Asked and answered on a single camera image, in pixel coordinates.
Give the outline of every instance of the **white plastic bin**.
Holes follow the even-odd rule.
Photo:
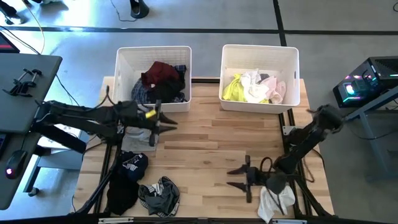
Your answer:
[[[286,82],[286,94],[280,105],[223,100],[223,90],[235,73],[259,69]],[[223,47],[219,98],[224,110],[257,113],[283,113],[300,104],[299,51],[294,47],[232,45]]]
[[[116,56],[114,73],[113,101],[131,100],[131,90],[141,77],[141,73],[148,71],[155,61],[169,65],[186,65],[185,94],[187,102],[162,104],[163,112],[186,112],[190,109],[192,86],[192,50],[188,46],[161,47],[123,47]]]

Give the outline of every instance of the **pink cloth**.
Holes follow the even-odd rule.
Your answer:
[[[271,100],[272,104],[281,104],[286,93],[286,83],[284,81],[277,82],[275,76],[271,76],[263,80],[260,84],[268,86],[266,99]]]

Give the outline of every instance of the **black desk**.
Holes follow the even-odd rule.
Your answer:
[[[4,171],[7,160],[11,154],[19,150],[25,133],[28,132],[30,124],[33,120],[37,105],[34,100],[44,100],[55,75],[58,72],[62,58],[58,56],[48,55],[31,55],[31,54],[0,54],[0,129],[5,133],[12,133],[4,154],[0,158],[0,210],[9,207],[12,198],[22,179],[23,173],[16,179],[10,180],[6,178]],[[22,75],[22,69],[28,70],[38,69],[42,71],[43,77],[37,79],[37,86],[29,93],[32,98],[23,98],[21,96],[9,96],[2,91],[3,88],[12,88],[12,79],[18,79]],[[32,157],[40,134],[29,133],[26,135],[25,143],[22,150],[27,152],[24,164],[24,171]]]

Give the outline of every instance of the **desk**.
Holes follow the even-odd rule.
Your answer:
[[[112,87],[113,77],[104,78],[99,100],[105,96],[105,85]],[[260,187],[252,188],[252,203],[246,203],[246,195],[241,190],[226,184],[227,181],[244,182],[244,176],[226,173],[244,164],[245,155],[250,155],[252,166],[258,167],[263,157],[275,160],[283,153],[279,118],[277,114],[224,111],[218,99],[218,88],[219,84],[194,83],[190,111],[167,114],[178,122],[178,129],[161,134],[157,150],[146,152],[149,166],[139,183],[154,184],[163,175],[169,177],[181,192],[176,217],[258,218]],[[294,109],[297,126],[312,121],[306,112],[308,99],[303,80],[301,90],[301,104]],[[105,145],[99,146],[84,156],[75,191],[76,209],[98,185],[105,148]],[[308,188],[325,210],[333,213],[322,160],[311,152],[306,162],[316,180],[308,183]],[[107,190],[105,188],[101,211],[106,206]],[[137,201],[123,216],[148,217],[148,211]],[[293,217],[290,207],[287,218]]]

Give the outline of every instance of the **maroon cloth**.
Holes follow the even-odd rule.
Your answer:
[[[178,80],[178,72],[171,65],[163,62],[154,62],[151,68],[141,74],[142,84],[146,89],[150,89],[151,84],[162,83],[166,80]]]

